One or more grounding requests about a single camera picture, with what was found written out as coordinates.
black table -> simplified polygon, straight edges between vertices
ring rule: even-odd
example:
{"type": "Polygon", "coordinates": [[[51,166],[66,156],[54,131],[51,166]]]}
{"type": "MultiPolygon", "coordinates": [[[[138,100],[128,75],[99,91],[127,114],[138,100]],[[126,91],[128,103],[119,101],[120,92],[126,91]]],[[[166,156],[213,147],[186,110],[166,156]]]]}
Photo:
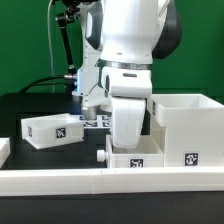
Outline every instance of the black table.
{"type": "MultiPolygon", "coordinates": [[[[71,96],[65,94],[7,94],[0,97],[0,137],[10,137],[12,147],[11,155],[2,169],[105,167],[105,164],[96,162],[96,150],[105,144],[107,131],[104,129],[88,129],[83,143],[56,147],[53,152],[48,149],[37,151],[21,139],[21,118],[55,113],[80,114],[80,107],[72,101],[71,96]]],[[[223,222],[224,192],[0,198],[0,223],[223,222]]]]}

white box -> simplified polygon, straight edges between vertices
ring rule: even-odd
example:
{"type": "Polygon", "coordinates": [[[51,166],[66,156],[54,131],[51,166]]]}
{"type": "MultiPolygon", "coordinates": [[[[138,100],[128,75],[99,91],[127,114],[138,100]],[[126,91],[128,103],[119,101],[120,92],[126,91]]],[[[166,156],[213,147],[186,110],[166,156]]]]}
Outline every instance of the white box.
{"type": "Polygon", "coordinates": [[[141,136],[139,144],[133,150],[112,150],[112,139],[106,136],[106,153],[108,168],[145,168],[163,167],[164,154],[151,136],[141,136]]]}
{"type": "Polygon", "coordinates": [[[224,106],[201,94],[158,94],[148,102],[164,166],[224,165],[224,106]]]}
{"type": "Polygon", "coordinates": [[[28,118],[21,120],[22,138],[36,149],[81,142],[83,121],[70,114],[28,118]]]}

green background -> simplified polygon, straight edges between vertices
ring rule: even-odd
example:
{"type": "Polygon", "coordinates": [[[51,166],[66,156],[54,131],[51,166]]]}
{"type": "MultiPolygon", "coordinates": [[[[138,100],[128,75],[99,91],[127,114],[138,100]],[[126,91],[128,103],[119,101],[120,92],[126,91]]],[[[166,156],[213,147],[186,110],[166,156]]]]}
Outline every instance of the green background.
{"type": "MultiPolygon", "coordinates": [[[[0,0],[0,95],[50,76],[48,0],[0,0]]],[[[178,49],[153,64],[154,93],[204,93],[224,103],[224,2],[176,0],[183,38],[178,49]]],[[[59,28],[51,9],[55,75],[67,72],[59,28]]],[[[82,63],[79,23],[68,27],[75,65],[82,63]]],[[[45,91],[35,88],[32,91],[45,91]]]]}

